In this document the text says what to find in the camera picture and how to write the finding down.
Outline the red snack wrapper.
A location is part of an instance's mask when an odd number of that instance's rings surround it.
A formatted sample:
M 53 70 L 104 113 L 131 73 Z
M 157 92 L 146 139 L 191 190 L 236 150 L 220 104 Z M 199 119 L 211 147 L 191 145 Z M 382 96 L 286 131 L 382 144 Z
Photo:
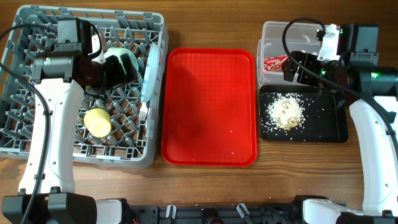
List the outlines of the red snack wrapper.
M 288 59 L 287 55 L 279 55 L 264 59 L 264 69 L 270 72 L 282 70 L 282 63 Z

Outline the green bowl with food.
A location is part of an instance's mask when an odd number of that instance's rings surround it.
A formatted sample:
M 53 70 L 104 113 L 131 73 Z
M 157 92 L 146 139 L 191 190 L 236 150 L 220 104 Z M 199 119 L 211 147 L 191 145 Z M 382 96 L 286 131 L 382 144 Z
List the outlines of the green bowl with food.
M 124 83 L 133 82 L 137 80 L 137 73 L 139 71 L 138 61 L 133 52 L 126 48 L 111 47 L 104 54 L 105 58 L 115 56 L 124 71 Z

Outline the yellow plastic cup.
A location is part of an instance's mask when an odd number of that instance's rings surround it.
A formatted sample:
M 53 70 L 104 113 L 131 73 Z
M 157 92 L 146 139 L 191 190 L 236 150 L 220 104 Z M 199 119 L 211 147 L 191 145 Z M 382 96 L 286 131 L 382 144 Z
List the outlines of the yellow plastic cup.
M 111 117 L 101 108 L 89 110 L 83 122 L 87 130 L 96 138 L 103 138 L 111 132 Z

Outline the rice and food scraps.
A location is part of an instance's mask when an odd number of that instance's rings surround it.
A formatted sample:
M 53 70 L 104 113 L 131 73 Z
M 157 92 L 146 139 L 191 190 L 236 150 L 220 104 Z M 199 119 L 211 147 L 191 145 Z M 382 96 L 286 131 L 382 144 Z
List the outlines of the rice and food scraps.
M 303 95 L 298 93 L 270 93 L 264 98 L 270 100 L 263 103 L 265 106 L 265 118 L 261 118 L 261 125 L 268 131 L 290 131 L 306 121 L 304 116 Z

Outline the light blue round plate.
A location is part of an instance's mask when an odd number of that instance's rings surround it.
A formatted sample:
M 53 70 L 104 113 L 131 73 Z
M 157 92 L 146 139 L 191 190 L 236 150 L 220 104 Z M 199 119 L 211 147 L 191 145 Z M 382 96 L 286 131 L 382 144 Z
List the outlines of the light blue round plate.
M 141 102 L 147 103 L 154 94 L 154 88 L 159 70 L 160 49 L 156 43 L 151 43 L 147 65 L 141 90 Z

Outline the white plastic fork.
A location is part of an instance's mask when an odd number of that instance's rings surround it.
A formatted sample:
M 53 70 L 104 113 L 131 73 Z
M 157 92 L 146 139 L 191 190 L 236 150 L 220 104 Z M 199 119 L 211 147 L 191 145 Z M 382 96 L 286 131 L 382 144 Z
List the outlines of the white plastic fork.
M 141 107 L 139 109 L 139 121 L 145 121 L 147 119 L 148 112 L 149 112 L 148 102 L 141 103 Z

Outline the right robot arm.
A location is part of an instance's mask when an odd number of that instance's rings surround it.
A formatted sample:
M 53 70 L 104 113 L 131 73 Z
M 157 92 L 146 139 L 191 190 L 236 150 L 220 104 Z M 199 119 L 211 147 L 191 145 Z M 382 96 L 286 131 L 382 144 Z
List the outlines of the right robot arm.
M 303 223 L 397 222 L 397 69 L 377 64 L 378 32 L 375 25 L 321 25 L 319 53 L 288 51 L 282 64 L 289 82 L 348 95 L 363 167 L 361 210 L 302 196 Z

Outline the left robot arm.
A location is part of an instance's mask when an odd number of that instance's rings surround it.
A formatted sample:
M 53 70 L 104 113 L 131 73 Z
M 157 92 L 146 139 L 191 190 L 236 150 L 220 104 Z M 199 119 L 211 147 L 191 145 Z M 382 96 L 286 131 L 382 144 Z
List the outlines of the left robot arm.
M 2 214 L 11 223 L 137 223 L 124 198 L 95 200 L 75 192 L 73 145 L 78 110 L 85 95 L 95 97 L 137 79 L 127 55 L 96 58 L 96 26 L 73 17 L 57 24 L 57 42 L 38 53 L 29 82 L 35 95 L 32 142 L 17 195 L 5 196 Z

